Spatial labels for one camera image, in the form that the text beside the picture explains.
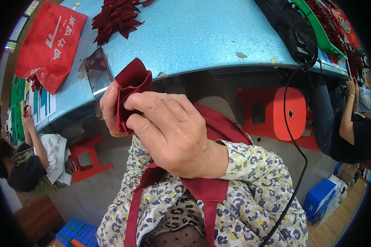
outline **red plastic stool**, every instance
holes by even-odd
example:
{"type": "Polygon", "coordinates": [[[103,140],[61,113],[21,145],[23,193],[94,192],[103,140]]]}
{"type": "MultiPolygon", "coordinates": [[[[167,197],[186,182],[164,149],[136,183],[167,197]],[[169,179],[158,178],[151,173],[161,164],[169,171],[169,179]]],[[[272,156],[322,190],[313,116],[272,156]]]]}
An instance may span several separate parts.
{"type": "MultiPolygon", "coordinates": [[[[312,121],[313,117],[312,117],[312,111],[311,110],[307,110],[307,118],[306,119],[308,121],[312,121]]],[[[312,131],[311,136],[301,136],[300,138],[295,139],[297,145],[299,147],[304,147],[304,148],[308,148],[308,149],[311,149],[311,150],[321,152],[319,147],[317,146],[317,143],[316,143],[316,135],[315,135],[315,131],[314,131],[313,127],[312,126],[307,126],[306,129],[312,131]]],[[[294,145],[293,141],[283,141],[283,142],[287,142],[287,143],[290,143],[290,144],[294,145]]]]}
{"type": "Polygon", "coordinates": [[[72,171],[74,176],[72,178],[72,183],[77,183],[81,180],[89,178],[99,172],[113,168],[113,164],[100,165],[98,156],[96,155],[95,145],[103,139],[103,134],[95,136],[90,139],[85,139],[78,141],[70,146],[69,160],[72,163],[72,171]],[[77,156],[88,151],[90,159],[92,160],[92,165],[81,166],[78,162],[77,156]]]}
{"type": "MultiPolygon", "coordinates": [[[[291,141],[283,114],[285,87],[267,89],[238,89],[237,96],[245,100],[245,126],[242,130],[250,135],[262,136],[280,141],[291,141]],[[256,122],[254,114],[262,110],[265,119],[256,122]]],[[[286,95],[287,123],[294,139],[299,138],[305,128],[306,103],[300,91],[289,87],[286,95]]]]}

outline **stool hole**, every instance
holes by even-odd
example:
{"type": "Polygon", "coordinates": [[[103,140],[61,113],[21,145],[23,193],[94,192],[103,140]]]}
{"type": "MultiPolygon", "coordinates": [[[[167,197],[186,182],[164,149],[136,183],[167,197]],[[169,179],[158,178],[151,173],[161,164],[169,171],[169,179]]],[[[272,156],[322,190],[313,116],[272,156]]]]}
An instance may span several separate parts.
{"type": "Polygon", "coordinates": [[[265,124],[265,102],[262,100],[252,101],[251,121],[254,125],[265,124]]]}
{"type": "Polygon", "coordinates": [[[88,151],[85,151],[84,153],[78,155],[77,160],[80,165],[81,171],[85,171],[93,167],[92,159],[90,158],[88,151]]]}
{"type": "Polygon", "coordinates": [[[293,118],[294,117],[294,111],[293,110],[288,111],[288,116],[290,118],[293,118]]]}

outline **dark hair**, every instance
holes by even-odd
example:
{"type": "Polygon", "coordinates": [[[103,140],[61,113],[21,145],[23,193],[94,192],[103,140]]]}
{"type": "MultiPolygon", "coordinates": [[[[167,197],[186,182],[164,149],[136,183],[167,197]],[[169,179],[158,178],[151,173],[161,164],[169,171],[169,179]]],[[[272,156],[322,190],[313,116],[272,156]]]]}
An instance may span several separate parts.
{"type": "Polygon", "coordinates": [[[8,141],[0,138],[0,177],[8,179],[8,172],[5,168],[4,159],[12,158],[15,149],[8,143],[8,141]]]}

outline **green tray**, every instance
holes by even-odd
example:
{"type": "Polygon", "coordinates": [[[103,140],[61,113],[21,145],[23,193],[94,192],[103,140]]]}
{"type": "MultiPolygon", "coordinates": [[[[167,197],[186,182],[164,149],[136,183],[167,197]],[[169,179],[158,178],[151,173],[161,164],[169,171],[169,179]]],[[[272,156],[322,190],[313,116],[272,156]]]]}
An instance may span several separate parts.
{"type": "Polygon", "coordinates": [[[20,107],[20,102],[24,98],[25,94],[25,79],[18,78],[15,83],[15,76],[12,81],[11,88],[11,99],[10,99],[10,109],[11,109],[11,124],[12,124],[12,136],[13,144],[16,146],[18,143],[25,140],[25,134],[23,132],[22,125],[22,114],[23,109],[20,107]]]}
{"type": "Polygon", "coordinates": [[[297,4],[297,6],[307,15],[307,18],[311,23],[313,30],[315,31],[317,44],[319,45],[319,47],[325,52],[334,54],[337,57],[346,57],[347,59],[346,55],[344,55],[337,47],[331,44],[326,32],[324,31],[324,28],[322,27],[321,23],[312,12],[308,4],[304,0],[292,0],[292,2],[297,4]]]}

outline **blue plastic crate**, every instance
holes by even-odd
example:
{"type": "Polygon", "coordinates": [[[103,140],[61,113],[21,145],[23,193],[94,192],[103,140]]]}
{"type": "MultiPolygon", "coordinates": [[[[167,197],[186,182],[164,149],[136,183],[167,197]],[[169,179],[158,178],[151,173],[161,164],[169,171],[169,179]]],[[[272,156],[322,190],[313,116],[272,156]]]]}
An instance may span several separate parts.
{"type": "Polygon", "coordinates": [[[96,226],[85,224],[84,227],[74,236],[74,239],[86,247],[97,247],[98,241],[95,236],[97,230],[98,228],[96,226]]]}
{"type": "Polygon", "coordinates": [[[338,163],[338,165],[335,167],[334,172],[333,172],[334,176],[336,176],[336,175],[338,174],[338,170],[339,170],[339,168],[341,167],[342,164],[343,164],[343,163],[340,162],[340,163],[338,163]]]}
{"type": "Polygon", "coordinates": [[[55,237],[66,247],[72,247],[70,242],[85,226],[85,223],[75,218],[71,219],[56,235],[55,237]]]}
{"type": "Polygon", "coordinates": [[[326,207],[328,206],[329,202],[332,200],[334,195],[336,194],[336,190],[333,190],[328,197],[328,199],[325,201],[325,203],[321,206],[321,208],[316,212],[316,214],[313,216],[311,220],[312,225],[316,223],[317,220],[321,219],[324,216],[324,212],[326,207]]]}
{"type": "Polygon", "coordinates": [[[302,205],[307,219],[313,219],[320,202],[331,193],[334,187],[335,184],[325,178],[308,192],[305,202],[302,205]]]}

